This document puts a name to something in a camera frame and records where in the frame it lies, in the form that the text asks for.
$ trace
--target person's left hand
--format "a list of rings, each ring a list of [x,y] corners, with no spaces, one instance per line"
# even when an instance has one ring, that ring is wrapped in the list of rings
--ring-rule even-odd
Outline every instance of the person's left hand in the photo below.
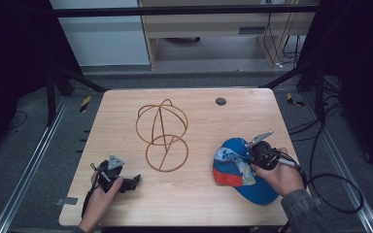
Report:
[[[93,173],[91,177],[92,183],[95,180],[95,177],[96,172]],[[79,224],[79,227],[84,232],[94,231],[95,227],[98,225],[102,217],[107,213],[111,203],[114,201],[122,182],[123,178],[118,177],[107,193],[104,192],[104,189],[102,189],[100,185],[93,190],[93,193],[87,203],[84,217]]]

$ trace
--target sleeve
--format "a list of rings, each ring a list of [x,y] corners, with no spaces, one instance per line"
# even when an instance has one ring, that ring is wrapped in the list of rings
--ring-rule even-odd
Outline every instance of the sleeve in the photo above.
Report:
[[[292,232],[336,232],[306,190],[297,190],[281,201]]]
[[[80,227],[76,227],[73,231],[72,231],[72,233],[86,233],[86,232],[84,232]]]

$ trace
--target hat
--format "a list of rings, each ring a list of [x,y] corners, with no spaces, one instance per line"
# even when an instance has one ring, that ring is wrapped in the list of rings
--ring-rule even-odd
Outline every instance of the hat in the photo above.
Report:
[[[247,142],[241,138],[225,141],[214,157],[214,178],[219,184],[233,186],[241,195],[257,205],[266,205],[278,197],[278,193],[248,164]]]

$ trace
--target wooden table top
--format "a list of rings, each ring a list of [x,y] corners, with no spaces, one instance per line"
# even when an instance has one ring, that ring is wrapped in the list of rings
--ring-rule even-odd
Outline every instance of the wooden table top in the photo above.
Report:
[[[226,104],[216,103],[224,98]],[[148,105],[160,105],[165,99],[173,107],[147,111]],[[183,166],[172,172],[159,172],[164,146],[144,142],[167,135],[182,136],[171,144],[162,170]],[[59,222],[78,225],[86,193],[90,190],[91,163],[98,166],[110,154],[125,161],[120,173],[132,179],[141,174],[136,190],[118,194],[109,212],[101,220],[104,226],[245,226],[284,225],[287,217],[281,197],[266,206],[258,206],[231,186],[218,185],[213,178],[213,159],[221,144],[229,138],[247,141],[273,130],[267,138],[272,147],[285,147],[297,160],[274,93],[267,88],[196,88],[110,90],[104,94],[91,128],[85,150],[72,181],[68,197],[77,197],[76,205],[64,205]],[[163,143],[163,138],[156,144]]]

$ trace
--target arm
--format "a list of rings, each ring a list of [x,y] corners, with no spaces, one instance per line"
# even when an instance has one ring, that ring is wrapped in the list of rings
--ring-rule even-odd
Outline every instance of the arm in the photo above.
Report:
[[[288,153],[287,149],[278,149]],[[281,205],[289,220],[292,232],[335,232],[331,222],[322,214],[314,199],[304,189],[302,178],[295,169],[278,163],[271,170],[263,170],[252,165],[256,174],[283,196]]]
[[[119,192],[119,188],[122,185],[122,181],[123,178],[118,177],[107,193],[104,192],[101,186],[98,186],[93,190],[89,202],[87,203],[84,217],[78,227],[73,231],[74,233],[87,233],[94,231],[95,227],[107,213],[111,203],[114,201]]]

